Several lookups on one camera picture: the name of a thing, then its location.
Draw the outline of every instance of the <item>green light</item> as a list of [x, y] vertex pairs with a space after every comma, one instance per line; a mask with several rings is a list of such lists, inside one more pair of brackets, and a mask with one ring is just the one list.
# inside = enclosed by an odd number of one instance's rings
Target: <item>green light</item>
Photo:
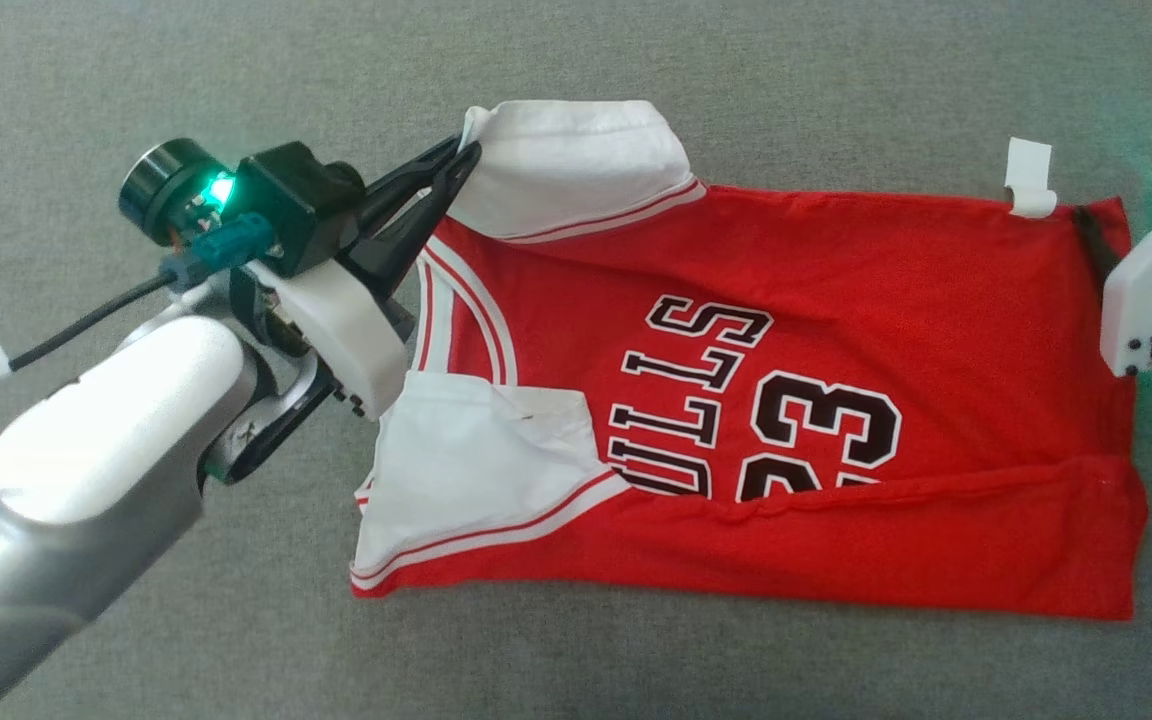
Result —
[[221, 173], [207, 185], [207, 190], [202, 191], [202, 196], [210, 200], [209, 205], [219, 205], [225, 209], [225, 203], [229, 202], [229, 192], [234, 190], [234, 177], [229, 173]]

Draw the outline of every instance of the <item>red jersey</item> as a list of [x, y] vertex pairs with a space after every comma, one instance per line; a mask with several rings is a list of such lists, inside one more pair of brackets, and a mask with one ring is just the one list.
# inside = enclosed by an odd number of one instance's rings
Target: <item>red jersey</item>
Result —
[[[657, 185], [538, 233], [440, 227], [359, 493], [358, 594], [593, 579], [1132, 614], [1134, 385], [1098, 355], [1069, 209]], [[1092, 210], [1126, 251], [1119, 202]]]

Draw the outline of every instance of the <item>silver robotic arm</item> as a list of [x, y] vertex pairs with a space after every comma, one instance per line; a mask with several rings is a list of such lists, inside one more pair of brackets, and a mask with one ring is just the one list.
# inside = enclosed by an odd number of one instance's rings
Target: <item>silver robotic arm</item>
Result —
[[[371, 185], [300, 143], [237, 173], [191, 141], [137, 162], [120, 205], [173, 247], [174, 300], [0, 434], [0, 698], [195, 523], [206, 480], [247, 478], [326, 397], [370, 419], [396, 400], [412, 323], [391, 295], [476, 164], [460, 145]], [[279, 392], [217, 318], [296, 379]]]

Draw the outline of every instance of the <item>red and white striped trim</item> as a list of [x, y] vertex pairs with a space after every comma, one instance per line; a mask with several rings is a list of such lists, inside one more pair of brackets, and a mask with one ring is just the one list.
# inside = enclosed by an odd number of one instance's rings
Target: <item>red and white striped trim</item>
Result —
[[406, 568], [409, 564], [418, 564], [429, 560], [457, 555], [461, 552], [470, 552], [484, 547], [495, 547], [499, 544], [513, 544], [518, 541], [535, 541], [553, 533], [573, 520], [578, 518], [585, 511], [593, 509], [599, 503], [611, 500], [630, 488], [616, 470], [604, 470], [602, 473], [581, 484], [576, 492], [564, 498], [562, 502], [552, 507], [538, 518], [528, 520], [526, 523], [509, 525], [507, 528], [493, 528], [488, 530], [477, 530], [473, 533], [465, 533], [452, 538], [444, 538], [440, 541], [424, 544], [424, 546], [404, 550], [392, 558], [372, 566], [370, 569], [349, 569], [349, 578], [356, 588], [376, 588], [385, 582], [394, 570]]
[[626, 227], [626, 225], [637, 223], [641, 220], [659, 215], [668, 209], [676, 209], [677, 205], [687, 205], [688, 202], [699, 200], [704, 196], [705, 184], [698, 179], [691, 177], [689, 181], [666, 191], [662, 196], [646, 202], [646, 204], [641, 206], [641, 209], [629, 209], [623, 211], [623, 213], [605, 218], [581, 220], [578, 223], [563, 225], [563, 227], [550, 229], [548, 232], [525, 234], [525, 236], [517, 237], [499, 237], [494, 240], [508, 242], [513, 245], [533, 245], [538, 242], [566, 240], [568, 237], [581, 236], [581, 234], [608, 232], [613, 228]]
[[422, 259], [429, 262], [430, 274], [420, 274], [422, 290], [426, 293], [420, 306], [420, 340], [417, 347], [417, 367], [430, 370], [447, 370], [445, 356], [440, 359], [435, 350], [450, 348], [452, 342], [452, 303], [449, 297], [440, 295], [438, 285], [445, 283], [473, 314], [483, 331], [483, 340], [488, 348], [488, 359], [492, 363], [492, 382], [503, 386], [518, 384], [518, 361], [513, 350], [513, 338], [505, 314], [500, 313], [492, 293], [473, 273], [465, 259], [437, 237], [430, 237]]

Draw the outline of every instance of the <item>black cable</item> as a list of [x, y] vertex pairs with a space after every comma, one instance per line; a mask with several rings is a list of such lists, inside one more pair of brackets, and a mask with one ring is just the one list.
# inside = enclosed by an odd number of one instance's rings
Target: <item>black cable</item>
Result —
[[12, 367], [12, 372], [17, 372], [21, 367], [26, 367], [33, 364], [37, 359], [50, 355], [50, 353], [55, 351], [58, 347], [73, 341], [79, 334], [91, 329], [92, 325], [100, 323], [105, 318], [109, 318], [111, 314], [118, 313], [123, 306], [131, 305], [137, 300], [142, 300], [150, 293], [156, 290], [162, 290], [164, 287], [172, 285], [175, 281], [175, 276], [170, 274], [161, 274], [156, 278], [149, 279], [147, 281], [134, 287], [129, 291], [124, 291], [123, 295], [119, 295], [114, 300], [106, 302], [106, 304], [98, 306], [92, 310], [91, 313], [83, 314], [77, 323], [69, 325], [68, 328], [60, 331], [54, 334], [54, 336], [47, 338], [44, 342], [40, 342], [33, 350], [25, 351], [18, 357], [12, 361], [8, 366]]

